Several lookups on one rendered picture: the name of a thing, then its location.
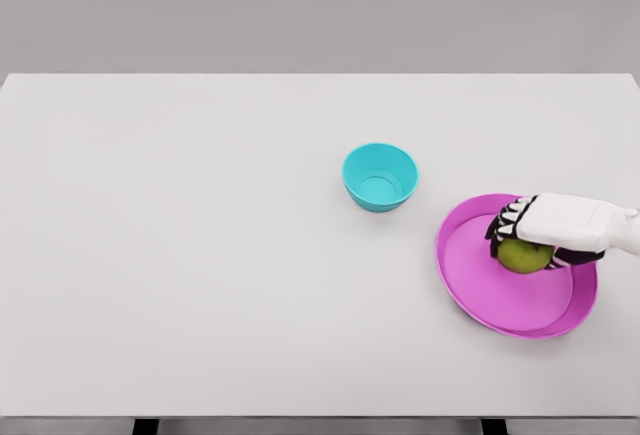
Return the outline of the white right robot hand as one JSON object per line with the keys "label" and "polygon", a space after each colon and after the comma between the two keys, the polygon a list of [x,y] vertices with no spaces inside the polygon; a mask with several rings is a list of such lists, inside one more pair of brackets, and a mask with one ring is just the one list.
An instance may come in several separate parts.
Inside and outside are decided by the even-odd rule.
{"label": "white right robot hand", "polygon": [[604,257],[610,246],[612,216],[623,208],[611,202],[552,192],[515,199],[505,205],[487,228],[490,255],[497,256],[505,239],[555,248],[547,266],[584,265]]}

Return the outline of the green apple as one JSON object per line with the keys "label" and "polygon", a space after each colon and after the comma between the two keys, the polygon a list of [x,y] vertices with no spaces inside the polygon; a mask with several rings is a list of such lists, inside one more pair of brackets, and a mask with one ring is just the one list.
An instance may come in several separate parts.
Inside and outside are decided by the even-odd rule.
{"label": "green apple", "polygon": [[497,260],[517,274],[531,274],[545,269],[552,260],[555,248],[517,239],[505,239],[498,246]]}

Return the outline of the pink plate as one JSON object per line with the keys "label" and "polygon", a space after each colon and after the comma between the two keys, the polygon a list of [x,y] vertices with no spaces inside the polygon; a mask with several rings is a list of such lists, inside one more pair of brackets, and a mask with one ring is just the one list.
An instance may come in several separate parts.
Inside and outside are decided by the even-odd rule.
{"label": "pink plate", "polygon": [[490,257],[487,227],[511,194],[466,199],[443,219],[435,243],[441,280],[473,319],[505,335],[549,339],[590,315],[598,293],[594,263],[521,275]]}

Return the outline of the blue bowl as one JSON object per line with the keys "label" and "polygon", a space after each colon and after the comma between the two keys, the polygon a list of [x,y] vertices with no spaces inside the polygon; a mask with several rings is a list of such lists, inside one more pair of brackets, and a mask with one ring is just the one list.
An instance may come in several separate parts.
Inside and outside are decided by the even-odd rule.
{"label": "blue bowl", "polygon": [[386,143],[368,143],[345,157],[342,180],[359,207],[384,213],[398,208],[413,195],[420,172],[405,150]]}

